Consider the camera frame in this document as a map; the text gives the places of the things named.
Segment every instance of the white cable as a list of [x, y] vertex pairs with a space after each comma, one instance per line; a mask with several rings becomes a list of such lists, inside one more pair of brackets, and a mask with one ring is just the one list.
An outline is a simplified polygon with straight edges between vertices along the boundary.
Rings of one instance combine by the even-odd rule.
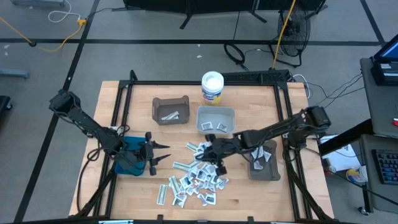
[[[50, 22], [61, 22], [61, 21], [63, 21], [64, 18], [66, 18], [68, 15], [75, 15], [75, 16], [78, 16], [78, 19], [80, 19], [80, 17], [81, 17], [80, 14], [71, 12], [71, 11], [72, 11], [72, 5], [68, 2], [68, 0], [65, 0], [65, 1], [66, 1], [66, 2], [68, 3], [68, 5], [69, 5], [69, 11], [68, 11], [68, 12], [64, 12], [64, 11], [52, 11], [52, 12], [50, 12], [49, 15], [47, 16]], [[52, 19], [50, 18], [50, 15], [53, 14], [53, 13], [62, 13], [62, 14], [64, 14], [64, 17], [63, 17], [62, 19], [60, 19], [60, 20], [54, 21], [54, 20], [52, 20]]]
[[302, 79], [304, 79], [304, 82], [305, 82], [305, 85], [307, 86], [307, 91], [308, 91], [307, 99], [309, 99], [309, 98], [311, 97], [311, 91], [310, 91], [310, 89], [309, 89], [309, 87], [308, 87], [307, 80], [306, 80], [306, 79], [304, 78], [304, 76], [301, 75], [301, 74], [296, 74], [296, 75], [293, 76], [293, 78], [294, 78], [294, 77], [297, 77], [297, 76], [300, 76], [300, 77], [302, 77]]

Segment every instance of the brown plastic tray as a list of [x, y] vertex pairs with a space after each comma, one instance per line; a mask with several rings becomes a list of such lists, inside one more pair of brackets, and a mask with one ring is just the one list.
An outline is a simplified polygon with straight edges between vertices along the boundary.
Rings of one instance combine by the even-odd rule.
[[[162, 121], [162, 118], [178, 111], [179, 118]], [[185, 124], [189, 121], [189, 97], [187, 95], [175, 99], [159, 99], [155, 97], [152, 100], [152, 119], [158, 125], [166, 124]]]

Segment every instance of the computer monitor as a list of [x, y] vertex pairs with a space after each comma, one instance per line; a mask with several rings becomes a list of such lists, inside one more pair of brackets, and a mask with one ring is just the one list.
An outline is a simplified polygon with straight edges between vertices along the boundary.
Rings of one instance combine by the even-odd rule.
[[379, 62], [398, 62], [398, 34], [374, 55], [374, 59]]

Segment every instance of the gray carpet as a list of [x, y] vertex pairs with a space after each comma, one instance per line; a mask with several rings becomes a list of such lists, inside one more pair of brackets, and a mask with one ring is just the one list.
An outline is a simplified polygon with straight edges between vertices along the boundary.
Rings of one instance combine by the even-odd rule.
[[[93, 0], [70, 0], [73, 10], [85, 17]], [[370, 10], [386, 40], [398, 32], [395, 0], [367, 0]], [[328, 9], [312, 18], [310, 40], [317, 41], [377, 41], [359, 0], [329, 0]], [[103, 7], [121, 7], [122, 1], [100, 1]], [[62, 39], [77, 29], [76, 17], [68, 16], [53, 24], [47, 20], [49, 8], [14, 6], [0, 1], [0, 15], [30, 38]], [[277, 35], [277, 12], [259, 11], [269, 22], [263, 24], [252, 15], [242, 12], [236, 33], [237, 39], [264, 40]], [[179, 26], [183, 15], [161, 12], [104, 11], [95, 15], [88, 34], [89, 39], [232, 39], [237, 13], [193, 16], [185, 30]], [[0, 39], [18, 36], [0, 23]], [[41, 44], [56, 48], [57, 44]], [[243, 50], [267, 46], [239, 45]], [[74, 57], [77, 44], [66, 44], [54, 54], [45, 53], [21, 43], [0, 44], [0, 67], [30, 71], [27, 80], [0, 77], [0, 95], [9, 95], [14, 108], [0, 119], [0, 223], [12, 222], [28, 183], [52, 113], [49, 99], [61, 89]], [[303, 65], [293, 69], [310, 83], [321, 85], [331, 93], [344, 82], [359, 74], [359, 60], [374, 55], [380, 47], [307, 46]], [[298, 58], [280, 57], [297, 63]], [[250, 70], [267, 70], [272, 55], [252, 51], [246, 63]], [[134, 69], [140, 80], [199, 80], [209, 71], [242, 72], [224, 53], [222, 45], [121, 45], [86, 44], [78, 62], [70, 90], [82, 101], [83, 109], [93, 115], [101, 82], [127, 79]], [[362, 87], [360, 80], [350, 90]], [[310, 105], [323, 99], [321, 89], [311, 86]], [[363, 90], [336, 100], [327, 109], [333, 123], [329, 134], [342, 133], [369, 118], [366, 95]], [[73, 126], [59, 122], [32, 200], [24, 220], [63, 218], [69, 213], [80, 170], [86, 138]], [[396, 223], [397, 215], [375, 211], [364, 217], [356, 210], [363, 205], [362, 192], [355, 186], [333, 177], [327, 177], [335, 217], [347, 222]]]

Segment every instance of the black fan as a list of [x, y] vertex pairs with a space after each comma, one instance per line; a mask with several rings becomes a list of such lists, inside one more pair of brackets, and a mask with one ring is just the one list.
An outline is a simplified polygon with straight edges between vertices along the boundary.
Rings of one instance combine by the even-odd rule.
[[[280, 34], [280, 31], [284, 26], [288, 13], [289, 10], [279, 11], [278, 34]], [[293, 67], [301, 66], [301, 54], [308, 44], [311, 31], [310, 19], [307, 16], [307, 11], [303, 10], [302, 7], [300, 7], [300, 4], [296, 4], [289, 16], [286, 28], [282, 34], [282, 41], [280, 43], [280, 49], [283, 51], [283, 53], [291, 57], [298, 56], [300, 63], [298, 65], [294, 65], [281, 60], [277, 60], [278, 62], [291, 65]], [[273, 56], [275, 57], [271, 45], [269, 47]]]

